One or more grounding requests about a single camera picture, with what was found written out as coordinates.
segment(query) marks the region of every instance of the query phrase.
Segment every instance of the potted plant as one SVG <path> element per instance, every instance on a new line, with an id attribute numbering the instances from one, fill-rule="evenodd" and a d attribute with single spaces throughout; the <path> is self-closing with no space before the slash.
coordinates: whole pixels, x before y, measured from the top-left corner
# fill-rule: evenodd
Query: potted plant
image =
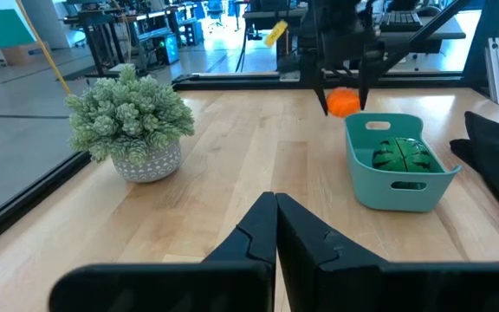
<path id="1" fill-rule="evenodd" d="M 133 66 L 120 78 L 98 79 L 82 96 L 69 95 L 70 146 L 97 162 L 111 156 L 117 172 L 132 182 L 152 182 L 180 165 L 179 139 L 194 134 L 191 110 L 171 86 L 151 76 L 138 79 Z"/>

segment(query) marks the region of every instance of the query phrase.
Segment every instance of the green ball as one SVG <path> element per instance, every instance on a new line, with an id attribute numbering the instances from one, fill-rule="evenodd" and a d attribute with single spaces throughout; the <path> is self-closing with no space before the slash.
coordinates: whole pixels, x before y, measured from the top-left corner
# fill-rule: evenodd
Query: green ball
<path id="1" fill-rule="evenodd" d="M 430 172 L 431 153 L 418 140 L 387 138 L 373 152 L 373 168 L 394 172 Z"/>

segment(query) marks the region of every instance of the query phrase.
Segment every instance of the basket handle hole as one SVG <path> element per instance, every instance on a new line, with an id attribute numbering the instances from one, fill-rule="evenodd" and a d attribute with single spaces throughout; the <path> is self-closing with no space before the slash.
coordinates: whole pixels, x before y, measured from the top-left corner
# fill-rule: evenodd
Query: basket handle hole
<path id="1" fill-rule="evenodd" d="M 423 191 L 426 188 L 426 183 L 396 181 L 391 184 L 391 187 L 394 190 Z"/>
<path id="2" fill-rule="evenodd" d="M 369 121 L 365 124 L 368 130 L 388 130 L 390 129 L 390 122 L 387 121 Z"/>

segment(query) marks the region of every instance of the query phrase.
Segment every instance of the plastic basket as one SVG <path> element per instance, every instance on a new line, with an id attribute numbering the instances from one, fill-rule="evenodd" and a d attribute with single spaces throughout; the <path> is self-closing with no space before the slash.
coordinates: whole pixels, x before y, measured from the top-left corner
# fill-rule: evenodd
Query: plastic basket
<path id="1" fill-rule="evenodd" d="M 367 127 L 376 123 L 383 123 L 387 128 Z M 446 171 L 423 141 L 422 130 L 423 121 L 409 114 L 359 113 L 346 117 L 347 163 L 355 196 L 363 205 L 378 210 L 417 212 L 431 211 L 436 207 L 461 166 L 456 166 L 451 172 Z M 373 151 L 388 137 L 412 138 L 423 142 L 432 155 L 431 172 L 374 169 Z M 413 183 L 416 189 L 398 188 L 398 185 L 402 185 L 399 182 Z"/>

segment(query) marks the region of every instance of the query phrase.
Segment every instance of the orange ball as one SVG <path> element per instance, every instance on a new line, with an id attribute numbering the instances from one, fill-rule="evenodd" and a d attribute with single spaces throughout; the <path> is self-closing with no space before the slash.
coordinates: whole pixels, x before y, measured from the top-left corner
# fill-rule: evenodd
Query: orange ball
<path id="1" fill-rule="evenodd" d="M 327 96 L 328 112 L 345 118 L 361 111 L 360 97 L 351 89 L 336 88 Z"/>

